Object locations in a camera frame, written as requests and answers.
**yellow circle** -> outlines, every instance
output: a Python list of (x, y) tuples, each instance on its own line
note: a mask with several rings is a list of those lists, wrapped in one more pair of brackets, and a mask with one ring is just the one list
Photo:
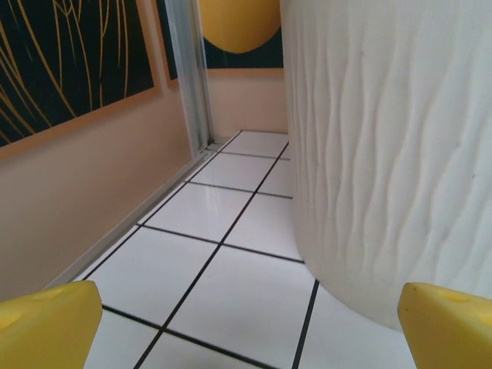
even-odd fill
[(280, 0), (200, 0), (203, 36), (240, 54), (267, 42), (280, 28)]

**white wavy textured surface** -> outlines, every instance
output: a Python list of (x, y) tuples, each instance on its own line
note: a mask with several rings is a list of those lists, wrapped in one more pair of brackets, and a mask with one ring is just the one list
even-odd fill
[(492, 298), (492, 2), (283, 0), (296, 237), (400, 329), (406, 281)]

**yellow curved line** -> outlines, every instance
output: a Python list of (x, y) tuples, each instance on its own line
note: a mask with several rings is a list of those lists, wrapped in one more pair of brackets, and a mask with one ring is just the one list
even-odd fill
[(8, 144), (11, 143), (11, 141), (8, 139), (8, 137), (3, 134), (2, 130), (0, 130), (0, 137), (2, 137), (4, 140), (6, 140)]
[(58, 23), (58, 13), (56, 11), (55, 0), (53, 0), (53, 12), (55, 13), (56, 41), (58, 44), (58, 67), (60, 68), (60, 88), (63, 89), (62, 40), (60, 39), (60, 24)]
[(116, 0), (116, 14), (118, 20), (118, 68), (121, 60), (121, 19), (120, 19), (120, 0)]
[(39, 57), (41, 58), (42, 63), (45, 66), (45, 69), (46, 69), (46, 72), (49, 75), (49, 78), (52, 80), (52, 83), (55, 86), (56, 91), (60, 95), (60, 98), (65, 103), (66, 108), (68, 109), (68, 111), (70, 112), (70, 114), (75, 118), (77, 115), (75, 115), (75, 113), (74, 113), (73, 109), (71, 108), (70, 104), (68, 103), (66, 97), (63, 95), (63, 91), (60, 89), (60, 86), (58, 86), (58, 83), (57, 83), (57, 81), (55, 79), (55, 76), (53, 75), (52, 70), (49, 68), (48, 62), (46, 61), (46, 58), (43, 55), (43, 52), (41, 50), (41, 47), (39, 46), (38, 40), (36, 39), (36, 36), (35, 36), (34, 32), (32, 31), (31, 24), (29, 23), (28, 17), (25, 14), (24, 5), (22, 4), (22, 0), (18, 0), (18, 6), (21, 9), (21, 13), (22, 13), (22, 17), (24, 19), (25, 25), (26, 25), (26, 27), (27, 27), (27, 29), (29, 31), (29, 34), (31, 36), (32, 41), (35, 44), (36, 50), (38, 51), (38, 54), (39, 54)]
[(77, 21), (80, 21), (80, 14), (82, 14), (82, 1), (83, 0), (78, 0), (78, 14), (77, 14)]
[[(3, 38), (2, 36), (2, 40), (4, 43), (7, 42), (6, 39)], [(41, 117), (43, 118), (43, 120), (46, 122), (46, 124), (48, 126), (52, 126), (52, 124), (50, 123), (50, 121), (46, 118), (46, 116), (43, 114), (42, 110), (38, 107), (38, 104), (36, 104), (35, 100), (32, 98), (31, 94), (29, 94), (29, 91), (27, 90), (27, 88), (25, 87), (24, 85), (24, 82), (22, 81), (22, 78), (20, 75), (17, 75), (15, 73), (15, 70), (14, 70), (14, 67), (8, 63), (8, 58), (7, 58), (7, 55), (5, 54), (5, 52), (2, 50), (2, 48), (0, 48), (0, 56), (2, 56), (4, 58), (4, 62), (6, 63), (6, 65), (8, 66), (8, 68), (11, 70), (13, 76), (15, 77), (15, 80), (17, 81), (17, 83), (19, 84), (19, 86), (21, 86), (22, 88), (22, 91), (24, 92), (24, 94), (28, 97), (29, 101), (31, 102), (31, 104), (35, 107), (36, 111), (41, 115)], [(7, 67), (5, 67), (5, 65), (3, 64), (3, 61), (2, 61), (2, 58), (0, 58), (0, 66), (2, 67), (2, 69), (4, 70), (5, 72), (5, 75), (7, 76), (8, 80), (10, 81), (12, 87), (15, 89), (15, 92), (17, 92), (17, 95), (18, 97), (22, 100), (22, 103), (24, 104), (24, 106), (28, 109), (29, 111), (29, 114), (31, 114), (31, 116), (36, 119), (36, 117), (34, 116), (34, 114), (32, 113), (32, 110), (29, 108), (28, 104), (25, 102), (24, 98), (22, 97), (22, 94), (21, 92), (17, 89), (17, 85), (16, 83), (14, 82), (14, 80), (12, 79), (11, 75), (8, 73), (8, 69)]]
[(102, 2), (99, 0), (99, 78), (102, 76), (102, 52), (103, 52), (103, 39), (102, 34)]
[(75, 17), (75, 12), (72, 12), (75, 19), (75, 27), (77, 28), (78, 39), (80, 41), (80, 45), (82, 47), (82, 54), (84, 55), (84, 63), (85, 63), (85, 73), (87, 74), (87, 86), (89, 89), (89, 107), (92, 111), (92, 84), (91, 84), (91, 73), (89, 71), (89, 64), (87, 62), (87, 54), (85, 53), (85, 45), (84, 38), (82, 37), (82, 32), (80, 31), (80, 26), (77, 23), (77, 18)]
[(12, 17), (14, 19), (15, 25), (17, 25), (18, 28), (17, 18), (15, 17), (14, 9), (12, 7), (10, 0), (8, 0), (8, 6), (10, 7), (10, 11), (12, 12)]
[(102, 36), (106, 34), (106, 29), (108, 29), (108, 20), (109, 20), (109, 0), (106, 2), (106, 20), (105, 26), (103, 27)]
[[(6, 55), (4, 54), (3, 50), (0, 48), (0, 66), (2, 67), (3, 71), (5, 72), (5, 75), (7, 76), (8, 80), (10, 81), (10, 84), (12, 85), (12, 87), (15, 89), (15, 92), (17, 92), (17, 95), (18, 97), (21, 99), (22, 101), (22, 104), (24, 104), (24, 106), (28, 109), (29, 111), (29, 114), (34, 118), (36, 119), (36, 117), (34, 116), (34, 114), (32, 113), (32, 110), (29, 108), (29, 105), (27, 104), (27, 102), (25, 102), (24, 98), (22, 97), (21, 95), (21, 92), (18, 90), (17, 88), (17, 85), (15, 84), (15, 81), (12, 79), (10, 73), (8, 73), (8, 70), (7, 70), (7, 67), (5, 66), (4, 64), (4, 61), (2, 60), (2, 57), (6, 59)], [(12, 70), (12, 74), (14, 75), (14, 77), (17, 77), (16, 74), (15, 74), (15, 71), (13, 71), (13, 68), (11, 65), (9, 65), (7, 63), (7, 60), (5, 60), (5, 63), (9, 66), (9, 68)]]
[(69, 38), (70, 38), (70, 45), (71, 45), (71, 55), (74, 57), (74, 64), (77, 65), (77, 58), (75, 57), (74, 38), (71, 34), (70, 19), (68, 19), (70, 8), (67, 10), (67, 5), (65, 4), (65, 0), (62, 1), (63, 1), (63, 9), (65, 10), (65, 20), (67, 21), (68, 35), (70, 36)]
[(3, 118), (5, 118), (5, 120), (10, 123), (10, 125), (17, 131), (17, 133), (19, 133), (21, 135), (21, 137), (25, 137), (25, 135), (19, 131), (19, 129), (17, 128), (17, 126), (14, 124), (14, 122), (8, 117), (8, 115), (0, 109), (0, 114), (3, 116)]
[(126, 98), (126, 94), (128, 91), (128, 25), (126, 22), (126, 11), (125, 11), (125, 2), (121, 2), (121, 9), (123, 10), (123, 24), (125, 25), (125, 94), (123, 95)]
[(17, 66), (17, 63), (15, 62), (14, 54), (12, 53), (12, 50), (10, 49), (10, 44), (8, 43), (8, 38), (7, 38), (7, 35), (5, 34), (5, 30), (3, 28), (2, 21), (0, 21), (0, 35), (2, 36), (3, 42), (5, 43), (5, 48), (7, 49), (8, 57), (12, 63), (12, 66), (15, 69), (15, 73), (17, 73), (17, 77), (22, 78), (21, 73), (18, 71), (18, 66)]
[(34, 134), (34, 130), (31, 128), (31, 126), (24, 120), (24, 118), (17, 112), (15, 109), (14, 105), (10, 101), (7, 95), (0, 94), (0, 100), (4, 102), (5, 105), (7, 105), (7, 108), (12, 112), (12, 114), (18, 119), (18, 121), (21, 122), (21, 124), (30, 131), (32, 134)]

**peach wall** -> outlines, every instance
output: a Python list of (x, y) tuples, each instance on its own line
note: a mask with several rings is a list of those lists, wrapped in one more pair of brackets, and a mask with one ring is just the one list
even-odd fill
[(283, 75), (209, 73), (214, 135), (230, 138), (240, 129), (287, 133)]
[(190, 159), (178, 90), (0, 162), (0, 300), (43, 288)]

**yellow object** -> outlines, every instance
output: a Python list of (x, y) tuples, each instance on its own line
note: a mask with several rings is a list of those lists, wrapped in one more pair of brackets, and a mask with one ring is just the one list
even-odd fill
[(101, 316), (90, 281), (0, 303), (0, 368), (82, 369)]
[(280, 0), (200, 0), (201, 28), (227, 52), (250, 52), (280, 28)]
[(398, 317), (418, 369), (492, 368), (492, 300), (407, 283)]

